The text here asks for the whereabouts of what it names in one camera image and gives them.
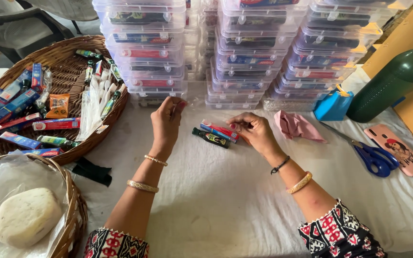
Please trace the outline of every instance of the pink cloth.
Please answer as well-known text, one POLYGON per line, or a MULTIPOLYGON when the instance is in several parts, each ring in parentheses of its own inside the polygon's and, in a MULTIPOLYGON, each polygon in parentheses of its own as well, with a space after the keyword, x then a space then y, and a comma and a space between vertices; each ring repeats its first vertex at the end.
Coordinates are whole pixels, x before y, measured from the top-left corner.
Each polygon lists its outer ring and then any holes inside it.
POLYGON ((318 130, 301 115, 289 114, 280 110, 275 114, 275 123, 277 123, 285 139, 292 140, 294 137, 302 137, 321 143, 328 142, 320 135, 318 130))

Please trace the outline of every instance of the woman's left hand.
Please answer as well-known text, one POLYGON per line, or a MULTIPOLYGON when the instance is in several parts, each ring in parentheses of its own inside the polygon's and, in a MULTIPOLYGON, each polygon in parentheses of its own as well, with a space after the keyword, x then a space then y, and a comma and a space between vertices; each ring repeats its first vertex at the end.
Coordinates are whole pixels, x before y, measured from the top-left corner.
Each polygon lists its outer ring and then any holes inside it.
POLYGON ((181 113, 187 102, 178 97, 167 97, 162 105, 151 114, 154 143, 149 155, 167 161, 178 139, 181 113))

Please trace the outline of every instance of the blue scissors handle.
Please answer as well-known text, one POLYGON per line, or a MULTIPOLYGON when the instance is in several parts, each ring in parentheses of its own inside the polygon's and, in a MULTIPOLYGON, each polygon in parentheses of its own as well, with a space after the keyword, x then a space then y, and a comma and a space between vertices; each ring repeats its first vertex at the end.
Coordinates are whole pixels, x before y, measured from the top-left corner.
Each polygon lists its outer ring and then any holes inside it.
POLYGON ((399 167, 399 161, 391 153, 383 150, 381 148, 370 147, 362 142, 359 142, 362 147, 354 145, 353 147, 363 159, 364 164, 368 168, 369 172, 373 173, 379 177, 387 177, 390 175, 391 171, 399 167), (374 165, 377 167, 377 172, 372 169, 374 165))

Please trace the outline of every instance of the gold bangle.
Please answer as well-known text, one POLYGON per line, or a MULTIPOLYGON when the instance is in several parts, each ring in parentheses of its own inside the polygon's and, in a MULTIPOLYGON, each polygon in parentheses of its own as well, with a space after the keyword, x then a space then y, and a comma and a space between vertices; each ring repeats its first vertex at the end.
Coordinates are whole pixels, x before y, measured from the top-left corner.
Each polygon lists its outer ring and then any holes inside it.
POLYGON ((293 194, 293 193, 301 190, 311 179, 312 179, 312 173, 307 171, 307 174, 304 176, 304 178, 301 181, 299 181, 299 183, 297 183, 291 189, 286 189, 286 191, 290 194, 293 194))
POLYGON ((167 167, 167 166, 168 166, 168 164, 167 164, 166 162, 160 161, 160 160, 154 158, 153 156, 145 155, 145 158, 147 158, 147 159, 149 159, 149 160, 152 160, 152 161, 155 161, 155 162, 157 162, 157 163, 159 163, 159 164, 162 164, 162 165, 164 165, 164 167, 167 167))
POLYGON ((133 188, 140 189, 140 190, 143 190, 143 191, 148 191, 148 192, 151 192, 151 193, 158 193, 159 192, 159 188, 157 188, 157 187, 152 187, 150 185, 145 185, 143 183, 135 182, 133 180, 128 180, 127 185, 131 186, 133 188))

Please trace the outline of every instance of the woman's hand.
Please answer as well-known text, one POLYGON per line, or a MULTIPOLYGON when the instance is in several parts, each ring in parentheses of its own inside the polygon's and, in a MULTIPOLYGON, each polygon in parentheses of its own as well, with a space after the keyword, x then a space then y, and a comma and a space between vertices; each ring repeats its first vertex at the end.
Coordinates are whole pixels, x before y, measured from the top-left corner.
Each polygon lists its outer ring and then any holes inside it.
POLYGON ((167 161, 178 139, 181 113, 187 102, 178 97, 167 97, 162 105, 151 114, 154 143, 149 155, 167 161))
POLYGON ((226 123, 239 134, 248 138, 253 147, 267 161, 283 161, 286 158, 286 154, 278 145, 266 118, 245 112, 227 120, 226 123))

